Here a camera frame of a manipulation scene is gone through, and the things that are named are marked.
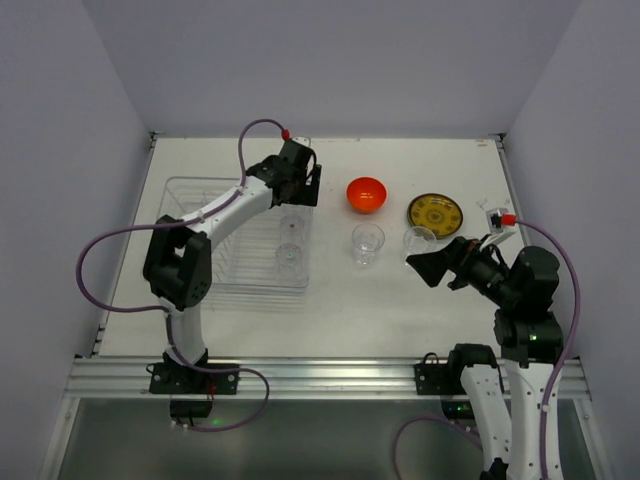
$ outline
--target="metal bracket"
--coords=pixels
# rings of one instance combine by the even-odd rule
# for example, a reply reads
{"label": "metal bracket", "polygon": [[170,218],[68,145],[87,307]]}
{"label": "metal bracket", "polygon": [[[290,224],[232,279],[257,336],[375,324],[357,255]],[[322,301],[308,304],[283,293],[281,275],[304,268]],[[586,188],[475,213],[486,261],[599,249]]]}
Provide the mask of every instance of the metal bracket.
{"label": "metal bracket", "polygon": [[417,363],[413,372],[418,395],[465,395],[446,363]]}
{"label": "metal bracket", "polygon": [[238,368],[237,364],[206,363],[212,373],[201,373],[171,363],[154,363],[149,393],[155,395],[235,395],[238,391],[238,375],[215,373],[214,370]]}

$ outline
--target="yellow plate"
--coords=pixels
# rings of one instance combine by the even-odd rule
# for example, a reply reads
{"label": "yellow plate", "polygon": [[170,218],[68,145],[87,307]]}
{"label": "yellow plate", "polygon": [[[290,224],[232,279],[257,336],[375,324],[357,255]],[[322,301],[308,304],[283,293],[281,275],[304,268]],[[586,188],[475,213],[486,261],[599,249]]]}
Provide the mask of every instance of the yellow plate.
{"label": "yellow plate", "polygon": [[425,193],[411,201],[407,218],[412,226],[427,227],[436,238],[445,238],[460,229],[463,217],[460,206],[449,197]]}

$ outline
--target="glass panel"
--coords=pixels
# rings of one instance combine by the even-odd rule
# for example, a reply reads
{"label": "glass panel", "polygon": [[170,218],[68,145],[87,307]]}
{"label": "glass panel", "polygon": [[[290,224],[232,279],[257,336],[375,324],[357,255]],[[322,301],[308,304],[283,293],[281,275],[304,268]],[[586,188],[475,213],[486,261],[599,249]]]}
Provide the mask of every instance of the glass panel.
{"label": "glass panel", "polygon": [[[233,422],[255,402],[223,401],[207,420]],[[438,402],[273,401],[253,424],[222,434],[171,428],[168,402],[83,400],[60,474],[62,480],[394,479],[391,441],[400,424]],[[573,402],[561,402],[565,479],[594,479]],[[399,465],[405,480],[477,479],[482,454],[444,425],[404,432]]]}

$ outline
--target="cable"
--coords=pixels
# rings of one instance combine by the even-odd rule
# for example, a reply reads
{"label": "cable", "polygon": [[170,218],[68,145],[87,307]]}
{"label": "cable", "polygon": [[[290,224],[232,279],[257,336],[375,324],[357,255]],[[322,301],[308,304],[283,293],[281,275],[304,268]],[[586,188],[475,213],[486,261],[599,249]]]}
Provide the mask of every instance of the cable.
{"label": "cable", "polygon": [[[240,172],[241,172],[241,177],[240,177],[240,187],[244,187],[245,183],[247,181],[247,172],[246,172],[246,166],[245,166],[245,161],[244,161],[244,152],[243,152],[243,143],[244,143],[244,138],[247,135],[247,133],[249,132],[249,130],[261,123],[270,123],[272,125],[275,125],[276,127],[278,127],[280,129],[280,133],[282,136],[283,140],[287,140],[290,138],[290,134],[289,131],[287,129],[285,129],[282,124],[280,124],[280,122],[276,121],[276,120],[272,120],[270,118],[261,118],[258,120],[254,120],[253,122],[249,123],[246,127],[244,127],[242,129],[242,132],[240,133],[240,136],[238,137],[238,161],[240,162]],[[229,205],[231,205],[231,203],[233,203],[233,201],[238,198],[238,196],[240,195],[240,190],[236,190],[235,192],[233,192],[233,194],[226,200],[224,201],[222,204],[220,204],[219,206],[217,206],[216,208],[213,208],[207,212],[204,212],[204,214],[202,215],[202,218],[208,218],[212,215],[215,215],[216,213],[222,211],[224,208],[228,207]],[[109,312],[116,312],[116,313],[139,313],[139,312],[150,312],[150,311],[155,311],[155,310],[159,310],[161,312],[164,312],[166,314],[166,328],[167,328],[167,338],[169,340],[169,345],[171,347],[171,350],[173,351],[174,355],[176,356],[176,358],[178,358],[182,364],[192,370],[198,371],[198,372],[202,372],[202,373],[208,373],[208,374],[213,374],[213,373],[240,373],[240,372],[246,372],[246,373],[251,373],[253,375],[256,375],[257,377],[260,378],[260,380],[262,380],[265,384],[265,389],[266,389],[266,393],[265,393],[265,397],[264,400],[262,401],[260,407],[258,407],[258,409],[251,415],[249,415],[247,418],[245,418],[244,420],[241,420],[240,422],[237,422],[235,424],[232,425],[227,425],[225,427],[217,427],[217,428],[207,428],[207,427],[200,427],[197,425],[193,425],[193,426],[187,426],[189,429],[191,430],[196,430],[199,432],[224,432],[227,430],[232,430],[234,428],[238,428],[241,427],[243,425],[248,424],[249,422],[255,420],[258,416],[260,416],[262,414],[262,412],[264,411],[266,404],[267,404],[267,400],[269,399],[269,393],[270,393],[270,388],[269,388],[269,382],[267,380],[267,378],[262,375],[260,372],[258,372],[257,370],[253,370],[251,368],[228,368],[228,369],[220,369],[220,370],[214,370],[214,369],[208,369],[208,368],[204,368],[204,367],[199,367],[196,365],[193,365],[191,362],[189,362],[186,358],[184,358],[184,356],[178,351],[178,349],[176,348],[174,341],[173,341],[173,332],[171,330],[171,312],[169,311],[168,308],[162,306],[162,305],[145,305],[142,307],[117,307],[117,306],[113,306],[113,305],[109,305],[107,303],[102,302],[101,300],[97,299],[96,297],[94,297],[91,292],[89,292],[89,289],[87,288],[85,282],[84,282],[84,278],[82,276],[82,268],[84,266],[84,261],[87,258],[87,255],[89,253],[89,251],[99,242],[101,242],[102,240],[105,240],[107,238],[113,237],[115,235],[120,235],[122,233],[130,233],[130,232],[139,232],[142,230],[162,230],[162,229],[167,229],[167,228],[175,228],[175,227],[186,227],[189,225],[193,225],[194,223],[197,223],[201,221],[200,217],[196,217],[192,220],[189,221],[177,221],[177,222],[173,222],[173,223],[161,223],[161,224],[148,224],[148,225],[132,225],[132,226],[128,226],[128,227],[123,227],[123,228],[118,228],[115,230],[111,230],[105,233],[102,233],[100,235],[98,235],[97,237],[93,238],[89,243],[87,243],[84,248],[81,250],[80,254],[78,255],[78,260],[76,262],[76,269],[75,269],[75,277],[76,277],[76,284],[78,285],[78,289],[80,290],[80,293],[82,293],[82,295],[92,304],[94,304],[96,307],[101,308],[103,310],[109,311]]]}
{"label": "cable", "polygon": [[[558,361],[556,362],[551,375],[549,376],[549,380],[547,381],[547,385],[544,389],[544,394],[542,396],[542,406],[549,405],[549,398],[551,398],[551,390],[553,385],[562,370],[562,366],[564,365],[565,360],[569,356],[569,351],[571,350],[571,346],[573,345],[574,338],[576,336],[576,331],[578,330],[578,323],[580,322],[580,283],[578,282],[578,274],[569,258],[569,254],[567,251],[560,245],[560,242],[551,235],[544,228],[534,225],[529,222],[525,222],[523,220],[516,220],[516,223],[523,225],[527,228],[535,230],[540,233],[544,237],[549,240],[553,246],[558,250],[560,255],[562,256],[567,268],[569,269],[569,275],[571,275],[571,283],[573,284],[573,292],[574,292],[574,304],[573,304],[573,318],[571,319],[571,327],[569,328],[569,335],[567,336],[567,341],[565,342],[564,348],[562,349],[562,353],[560,353],[560,357],[558,357]],[[549,470],[547,468],[547,417],[548,413],[541,409],[540,411],[540,466],[542,469],[542,477],[549,478]]]}
{"label": "cable", "polygon": [[473,434],[470,430],[467,430],[465,427],[462,427],[457,423],[450,422],[445,417],[441,417],[433,413],[427,413],[419,417],[410,418],[409,420],[404,422],[402,425],[400,425],[400,428],[398,429],[395,437],[393,438],[393,444],[391,447],[391,460],[393,462],[393,471],[395,472],[398,480],[402,480],[402,475],[400,475],[400,468],[398,467],[398,443],[400,441],[400,436],[402,435],[402,432],[404,432],[404,430],[409,425],[416,422],[436,422],[436,423],[441,423],[443,425],[448,425],[450,427],[453,427],[456,431],[458,431],[458,433],[463,434],[465,437],[467,437],[467,439],[471,443],[473,443],[476,447],[482,450],[482,444],[480,443],[480,439],[477,437],[477,435]]}

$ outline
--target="dish rack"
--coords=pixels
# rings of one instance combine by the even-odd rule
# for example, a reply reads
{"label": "dish rack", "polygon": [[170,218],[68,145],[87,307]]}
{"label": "dish rack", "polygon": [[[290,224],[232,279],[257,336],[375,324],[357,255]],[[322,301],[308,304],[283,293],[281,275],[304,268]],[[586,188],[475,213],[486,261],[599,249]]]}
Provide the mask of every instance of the dish rack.
{"label": "dish rack", "polygon": [[[180,218],[194,212],[237,182],[235,178],[170,178],[165,184],[158,216]],[[309,284],[312,218],[311,207],[282,205],[244,223],[214,249],[211,256],[213,283],[204,301],[214,292],[303,293]],[[287,234],[289,227],[296,232],[293,239]],[[297,248],[291,247],[291,242],[295,242]],[[283,275],[282,269],[278,268],[276,251],[283,245],[296,248],[295,252],[300,254],[295,275]]]}

